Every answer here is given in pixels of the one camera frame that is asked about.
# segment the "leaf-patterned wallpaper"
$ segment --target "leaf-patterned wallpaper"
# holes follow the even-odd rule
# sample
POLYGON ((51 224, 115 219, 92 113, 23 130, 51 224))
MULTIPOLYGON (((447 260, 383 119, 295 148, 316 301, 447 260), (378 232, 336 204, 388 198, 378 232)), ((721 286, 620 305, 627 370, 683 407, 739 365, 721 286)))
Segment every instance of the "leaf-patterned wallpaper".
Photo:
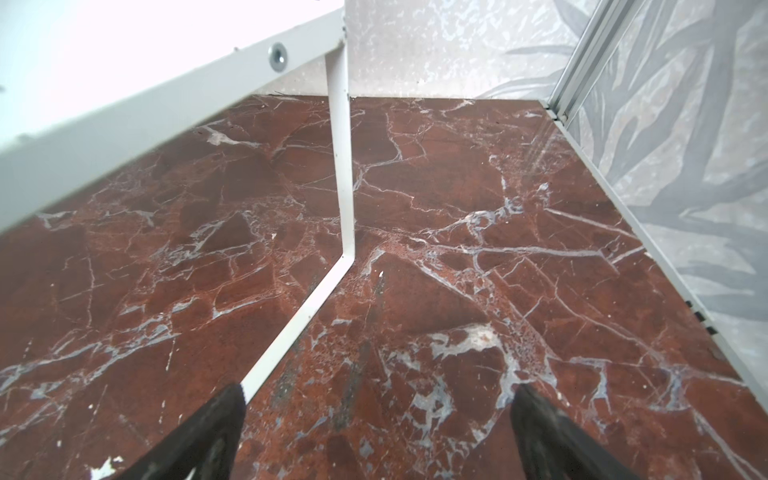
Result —
POLYGON ((768 390, 768 2, 647 0, 569 130, 768 390))
MULTIPOLYGON (((361 97, 547 98, 598 0, 346 0, 361 97)), ((322 59, 258 93, 326 94, 322 59)))

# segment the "white metal bar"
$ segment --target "white metal bar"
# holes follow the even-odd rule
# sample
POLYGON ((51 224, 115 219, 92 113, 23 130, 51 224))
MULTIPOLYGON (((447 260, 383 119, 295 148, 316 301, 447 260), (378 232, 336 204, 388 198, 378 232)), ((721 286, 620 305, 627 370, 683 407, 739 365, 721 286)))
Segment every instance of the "white metal bar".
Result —
POLYGON ((280 360, 299 338, 317 310, 325 303, 336 285, 355 261, 355 212, 353 206, 352 129, 349 119, 349 78, 347 76, 346 43, 326 55, 328 104, 333 136, 333 163, 336 168, 336 190, 339 195, 342 255, 325 278, 283 327, 283 331, 240 383, 248 403, 266 382, 280 360))
POLYGON ((336 49, 343 22, 338 8, 0 151, 0 232, 336 49), (279 73, 267 54, 278 41, 288 51, 287 68, 279 73))

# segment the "red marble floor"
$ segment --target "red marble floor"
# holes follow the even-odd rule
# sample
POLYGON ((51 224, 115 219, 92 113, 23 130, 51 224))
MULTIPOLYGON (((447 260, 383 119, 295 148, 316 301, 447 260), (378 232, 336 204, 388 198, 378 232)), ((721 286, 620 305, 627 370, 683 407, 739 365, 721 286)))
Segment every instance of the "red marble floor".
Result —
MULTIPOLYGON (((537 103, 356 99, 353 154, 357 261, 234 478, 522 478, 523 382, 641 476, 768 476, 768 416, 537 103)), ((337 214, 325 101, 252 97, 0 237, 0 477, 119 472, 239 381, 337 214)))

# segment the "screw hole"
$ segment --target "screw hole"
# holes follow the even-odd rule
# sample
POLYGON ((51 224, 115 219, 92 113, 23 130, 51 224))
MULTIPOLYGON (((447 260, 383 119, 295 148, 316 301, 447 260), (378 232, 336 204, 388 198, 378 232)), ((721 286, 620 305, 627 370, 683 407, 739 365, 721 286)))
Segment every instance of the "screw hole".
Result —
POLYGON ((277 42, 270 48, 270 65, 274 71, 283 71, 288 64, 288 51, 282 43, 277 42))

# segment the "white wall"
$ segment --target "white wall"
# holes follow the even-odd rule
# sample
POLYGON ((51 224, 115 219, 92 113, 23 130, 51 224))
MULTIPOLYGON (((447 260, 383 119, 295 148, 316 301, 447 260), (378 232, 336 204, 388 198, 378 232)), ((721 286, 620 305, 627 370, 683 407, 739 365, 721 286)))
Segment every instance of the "white wall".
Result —
MULTIPOLYGON (((347 0, 350 94, 546 98, 597 3, 347 0)), ((276 92, 326 94, 322 59, 259 91, 276 92)))

